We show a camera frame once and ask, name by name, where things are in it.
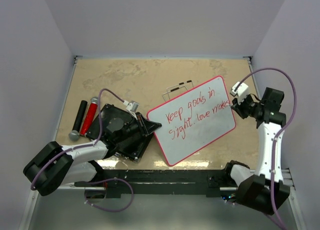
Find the pink framed whiteboard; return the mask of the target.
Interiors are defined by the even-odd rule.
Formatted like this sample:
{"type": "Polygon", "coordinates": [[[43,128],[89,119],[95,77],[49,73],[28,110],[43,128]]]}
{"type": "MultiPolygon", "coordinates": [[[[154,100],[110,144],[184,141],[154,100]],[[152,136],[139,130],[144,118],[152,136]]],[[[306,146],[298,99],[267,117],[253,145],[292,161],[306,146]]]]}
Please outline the pink framed whiteboard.
{"type": "Polygon", "coordinates": [[[175,166],[236,128],[225,80],[218,75],[156,106],[147,119],[169,166],[175,166]]]}

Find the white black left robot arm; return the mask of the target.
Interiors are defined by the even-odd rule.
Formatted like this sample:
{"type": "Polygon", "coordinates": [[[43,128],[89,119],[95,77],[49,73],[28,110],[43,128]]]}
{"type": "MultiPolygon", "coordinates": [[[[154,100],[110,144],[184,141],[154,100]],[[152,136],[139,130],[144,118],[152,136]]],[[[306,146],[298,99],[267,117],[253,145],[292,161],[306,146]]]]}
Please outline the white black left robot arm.
{"type": "Polygon", "coordinates": [[[161,123],[150,121],[137,113],[129,121],[115,117],[102,127],[101,136],[88,143],[60,145],[51,141],[24,167],[23,174],[31,190],[41,196],[53,193],[64,184],[88,182],[99,186],[104,180],[97,160],[119,155],[139,161],[153,133],[161,123]]]}

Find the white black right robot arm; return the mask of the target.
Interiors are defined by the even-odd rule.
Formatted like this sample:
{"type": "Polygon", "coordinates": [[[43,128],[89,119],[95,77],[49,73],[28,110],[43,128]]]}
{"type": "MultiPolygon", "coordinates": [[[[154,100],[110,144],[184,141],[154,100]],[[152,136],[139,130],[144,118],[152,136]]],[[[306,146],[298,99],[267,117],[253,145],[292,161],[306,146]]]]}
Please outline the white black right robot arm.
{"type": "Polygon", "coordinates": [[[289,197],[290,187],[284,184],[281,169],[281,145],[286,114],[280,111],[283,91],[267,87],[261,99],[253,99],[249,87],[237,82],[230,90],[234,97],[231,109],[242,119],[256,121],[259,155],[254,173],[240,162],[231,161],[230,170],[223,173],[223,182],[237,185],[236,202],[272,216],[289,197]]]}

